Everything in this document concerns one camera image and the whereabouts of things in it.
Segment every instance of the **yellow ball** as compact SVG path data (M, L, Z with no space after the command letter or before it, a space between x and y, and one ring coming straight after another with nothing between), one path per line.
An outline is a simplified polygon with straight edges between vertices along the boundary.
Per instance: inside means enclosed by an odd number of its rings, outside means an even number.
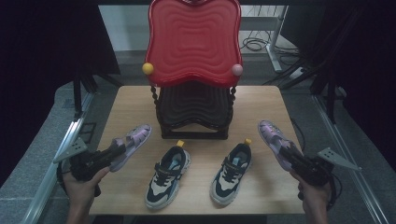
M151 63L144 63L142 67L143 73L146 75L151 75L154 71L154 67Z

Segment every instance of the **yellow pull tab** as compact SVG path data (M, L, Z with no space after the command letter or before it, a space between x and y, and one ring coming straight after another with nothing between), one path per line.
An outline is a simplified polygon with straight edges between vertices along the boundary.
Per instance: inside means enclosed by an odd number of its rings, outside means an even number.
M176 145L177 145L178 147L183 147L184 142L181 141L181 140L178 140Z
M247 146L250 146L250 144L251 144L251 139L246 138L244 144L247 145Z

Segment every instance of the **gray carpet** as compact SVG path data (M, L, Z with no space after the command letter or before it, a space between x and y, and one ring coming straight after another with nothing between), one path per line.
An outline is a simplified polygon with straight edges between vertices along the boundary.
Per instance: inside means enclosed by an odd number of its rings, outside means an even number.
M118 59L121 75L112 75L112 77L125 85L148 85L140 69L141 62L143 62L141 52L133 55L130 52L120 52ZM239 85L261 85L279 76L274 73L269 59L264 54L244 55L244 68L244 75ZM99 91L93 98L92 106L85 120L86 123L96 123L89 147L97 147L118 90L99 77L95 79L99 85ZM299 132L297 126L295 126L300 144L305 144L307 155L314 155L325 147L331 147L336 151L337 147L309 93L308 87L311 82L312 80L309 79L290 90L282 91L286 107L290 117L295 120L301 129L301 132ZM55 98L55 104L40 133L28 148L10 178L0 189L0 220L2 223L21 222L73 119L73 108L68 108L64 104L67 100L73 98L71 84L61 87L56 92ZM373 143L350 118L342 107L342 101L336 102L335 120L337 121L336 126L351 149L355 161L363 168L363 175L368 185L373 189L378 202L382 205L389 223L396 223L396 206L394 203L396 202L396 174ZM340 167L336 167L334 173L342 180L344 190L334 208L329 212L330 223L375 223L350 173ZM39 223L64 223L67 207L64 192L56 186L50 195ZM230 220L221 221L218 218L210 220L213 221L207 222L229 224L246 223L246 221L248 223L265 223L266 221L269 224L304 223L304 216L269 215L265 218L263 216L250 216L235 218L234 222Z

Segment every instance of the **red tray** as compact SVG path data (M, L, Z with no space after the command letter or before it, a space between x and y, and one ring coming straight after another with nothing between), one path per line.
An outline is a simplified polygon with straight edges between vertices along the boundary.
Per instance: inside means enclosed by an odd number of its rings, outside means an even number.
M151 85L170 87L189 80L229 88L242 65L238 43L241 18L236 0L153 0L146 63Z

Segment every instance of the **shoe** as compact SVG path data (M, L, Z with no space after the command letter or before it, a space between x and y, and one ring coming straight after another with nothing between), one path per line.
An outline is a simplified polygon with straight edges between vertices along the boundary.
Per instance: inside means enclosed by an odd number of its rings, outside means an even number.
M238 144L224 159L210 187L210 197L220 205L230 204L236 197L240 182L251 166L250 139Z
M148 208L162 209L175 199L178 182L191 164L190 154L182 148L183 144L184 142L178 141L155 164L155 175L149 182L146 193Z
M148 124L142 124L134 129L132 129L125 136L125 153L118 156L110 165L110 172L117 172L122 166L129 160L129 158L134 154L149 138L151 134L151 126ZM123 140L120 138L113 139L112 144L122 145Z
M267 146L272 149L280 166L285 171L290 172L292 170L291 163L280 154L280 149L283 147L287 150L292 150L297 155L303 154L298 150L297 146L292 141L287 139L285 135L271 121L260 121L258 129L262 140L264 140L265 144L267 144Z

